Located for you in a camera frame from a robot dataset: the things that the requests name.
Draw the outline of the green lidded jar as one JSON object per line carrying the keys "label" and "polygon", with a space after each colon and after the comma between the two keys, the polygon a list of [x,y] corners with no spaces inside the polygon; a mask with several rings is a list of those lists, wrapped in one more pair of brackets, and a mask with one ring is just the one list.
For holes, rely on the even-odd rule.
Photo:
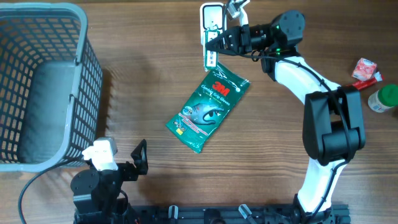
{"label": "green lidded jar", "polygon": [[368,98],[368,105],[373,111],[383,113],[397,106],[397,100],[397,85],[389,84],[373,93]]}

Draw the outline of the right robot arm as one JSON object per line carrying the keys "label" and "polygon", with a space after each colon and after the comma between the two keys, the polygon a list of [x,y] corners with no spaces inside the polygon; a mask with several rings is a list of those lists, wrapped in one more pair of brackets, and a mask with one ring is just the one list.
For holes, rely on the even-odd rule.
{"label": "right robot arm", "polygon": [[302,140],[309,161],[304,183],[290,208],[291,223],[339,223],[331,196],[343,169],[366,142],[360,93],[321,76],[298,53],[305,16],[289,10],[270,23],[250,26],[244,9],[204,7],[201,31],[218,30],[213,40],[201,38],[207,51],[261,62],[264,73],[288,88],[304,105]]}

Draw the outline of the red white small box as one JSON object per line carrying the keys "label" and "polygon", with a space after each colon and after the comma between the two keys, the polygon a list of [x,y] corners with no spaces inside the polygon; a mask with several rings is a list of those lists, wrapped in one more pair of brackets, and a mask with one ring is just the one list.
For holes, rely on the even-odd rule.
{"label": "red white small box", "polygon": [[365,58],[360,58],[353,70],[352,77],[360,81],[366,81],[373,77],[376,69],[376,63]]}

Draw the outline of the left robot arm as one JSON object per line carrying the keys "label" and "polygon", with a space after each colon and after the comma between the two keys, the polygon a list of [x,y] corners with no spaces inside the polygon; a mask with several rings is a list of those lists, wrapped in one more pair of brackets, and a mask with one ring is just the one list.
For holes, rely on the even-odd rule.
{"label": "left robot arm", "polygon": [[149,170],[147,141],[143,139],[131,152],[132,162],[117,163],[118,149],[113,138],[99,138],[83,151],[89,168],[77,173],[70,188],[76,206],[74,223],[140,223],[132,208],[124,182],[136,181]]}

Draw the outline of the red stick sachet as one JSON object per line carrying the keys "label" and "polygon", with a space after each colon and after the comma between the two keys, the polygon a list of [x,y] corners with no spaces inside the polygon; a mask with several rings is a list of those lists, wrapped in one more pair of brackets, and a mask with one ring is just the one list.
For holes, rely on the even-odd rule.
{"label": "red stick sachet", "polygon": [[370,78],[369,80],[366,81],[357,81],[353,84],[351,84],[351,86],[355,87],[357,90],[363,90],[365,88],[368,88],[374,84],[376,84],[377,82],[381,82],[384,80],[384,76],[383,74],[381,74],[380,72],[376,72],[372,78]]}

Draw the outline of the green 3M gloves packet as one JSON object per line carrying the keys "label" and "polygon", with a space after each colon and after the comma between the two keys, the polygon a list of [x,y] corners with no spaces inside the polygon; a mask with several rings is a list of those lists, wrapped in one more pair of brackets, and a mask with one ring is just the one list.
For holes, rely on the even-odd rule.
{"label": "green 3M gloves packet", "polygon": [[182,109],[165,126],[193,152],[200,153],[250,84],[218,64],[208,71]]}

